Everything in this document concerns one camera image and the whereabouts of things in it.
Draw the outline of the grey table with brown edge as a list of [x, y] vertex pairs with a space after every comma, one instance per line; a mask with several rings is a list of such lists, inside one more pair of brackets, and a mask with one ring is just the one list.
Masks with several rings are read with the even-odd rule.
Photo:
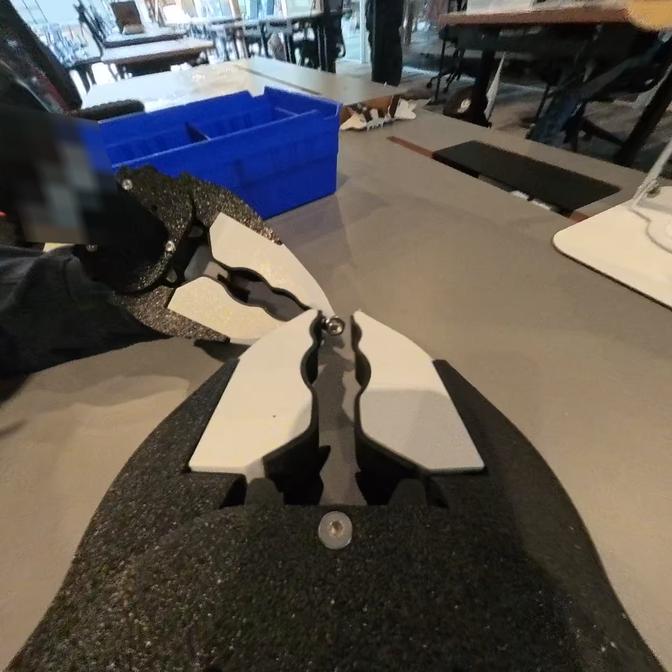
[[134, 99], [142, 102], [147, 111], [153, 111], [240, 91], [258, 96], [266, 87], [299, 91], [342, 105], [388, 98], [404, 91], [358, 77], [254, 56], [93, 85], [85, 94], [83, 105], [93, 107]]

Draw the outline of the blue plastic bin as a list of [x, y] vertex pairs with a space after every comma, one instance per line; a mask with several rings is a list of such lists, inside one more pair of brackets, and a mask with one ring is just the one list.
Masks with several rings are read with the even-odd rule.
[[115, 172], [151, 166], [226, 188], [267, 220], [337, 188], [341, 104], [265, 87], [100, 123]]

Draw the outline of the white wooden document stand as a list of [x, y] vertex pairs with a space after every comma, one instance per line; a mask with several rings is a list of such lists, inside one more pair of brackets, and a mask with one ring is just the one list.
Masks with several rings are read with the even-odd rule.
[[[671, 30], [670, 1], [623, 1], [629, 20], [643, 29]], [[671, 104], [671, 65], [655, 96], [619, 151], [625, 165]], [[671, 160], [671, 139], [626, 202], [555, 234], [564, 256], [671, 309], [671, 184], [662, 172]]]

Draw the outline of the black table mat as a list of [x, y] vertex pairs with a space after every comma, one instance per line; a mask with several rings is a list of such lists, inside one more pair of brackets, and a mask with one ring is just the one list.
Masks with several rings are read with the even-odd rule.
[[517, 191], [563, 214], [617, 194], [617, 185], [471, 140], [434, 151], [432, 158], [474, 178]]

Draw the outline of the long wooden desk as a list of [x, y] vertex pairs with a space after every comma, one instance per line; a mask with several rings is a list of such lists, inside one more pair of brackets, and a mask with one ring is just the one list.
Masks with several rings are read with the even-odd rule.
[[[528, 136], [549, 144], [561, 132], [575, 148], [579, 132], [617, 145], [613, 160], [630, 167], [671, 103], [671, 2], [543, 2], [497, 12], [455, 12], [440, 19], [441, 59], [475, 50], [481, 59], [462, 119], [486, 126], [488, 90], [495, 82], [495, 56], [526, 55], [550, 74], [551, 93]], [[591, 102], [656, 88], [625, 140], [583, 121]]]

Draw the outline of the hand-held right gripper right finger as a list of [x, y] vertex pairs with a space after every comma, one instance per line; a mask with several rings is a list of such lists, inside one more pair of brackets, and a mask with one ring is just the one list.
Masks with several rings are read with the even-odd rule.
[[388, 504], [405, 481], [432, 492], [435, 477], [484, 475], [483, 457], [428, 353], [363, 310], [351, 316], [351, 347], [359, 384], [356, 482], [368, 505]]

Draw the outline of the black hanging jacket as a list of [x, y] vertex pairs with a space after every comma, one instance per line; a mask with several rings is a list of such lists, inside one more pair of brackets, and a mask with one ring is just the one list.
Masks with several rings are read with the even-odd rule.
[[404, 1], [365, 2], [365, 28], [374, 82], [394, 87], [400, 83], [403, 67], [400, 29], [403, 18]]

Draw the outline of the white hanging paper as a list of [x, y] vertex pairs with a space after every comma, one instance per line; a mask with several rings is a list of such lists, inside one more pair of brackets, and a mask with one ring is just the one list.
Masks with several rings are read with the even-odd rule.
[[492, 81], [490, 82], [489, 88], [487, 89], [486, 92], [486, 106], [484, 108], [484, 117], [486, 122], [490, 124], [491, 116], [492, 116], [492, 111], [495, 105], [495, 101], [497, 98], [497, 94], [499, 93], [500, 89], [500, 84], [501, 84], [501, 73], [503, 70], [503, 66], [506, 62], [508, 54], [504, 52], [501, 55], [501, 59], [499, 61], [497, 70], [495, 71], [494, 77], [492, 78]]

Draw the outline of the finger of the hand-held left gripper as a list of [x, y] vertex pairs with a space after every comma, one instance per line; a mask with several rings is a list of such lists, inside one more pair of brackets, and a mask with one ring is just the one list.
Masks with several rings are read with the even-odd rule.
[[181, 285], [167, 307], [233, 343], [251, 345], [306, 311], [307, 295], [301, 285], [275, 286], [256, 273], [219, 273]]
[[330, 301], [315, 278], [284, 244], [276, 243], [231, 216], [218, 214], [209, 229], [214, 259], [233, 272], [248, 272], [271, 290], [290, 296], [305, 309], [334, 316]]

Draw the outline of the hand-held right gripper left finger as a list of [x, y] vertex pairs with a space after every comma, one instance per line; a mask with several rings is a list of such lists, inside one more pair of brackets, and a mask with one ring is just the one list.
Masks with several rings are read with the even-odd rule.
[[323, 494], [329, 448], [319, 440], [314, 382], [323, 315], [310, 309], [239, 358], [188, 468], [196, 474], [267, 478], [285, 502], [314, 505]]

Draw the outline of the person's left forearm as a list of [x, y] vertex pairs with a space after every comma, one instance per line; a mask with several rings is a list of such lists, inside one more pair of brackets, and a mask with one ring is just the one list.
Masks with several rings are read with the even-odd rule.
[[1, 246], [2, 379], [163, 338], [65, 248]]

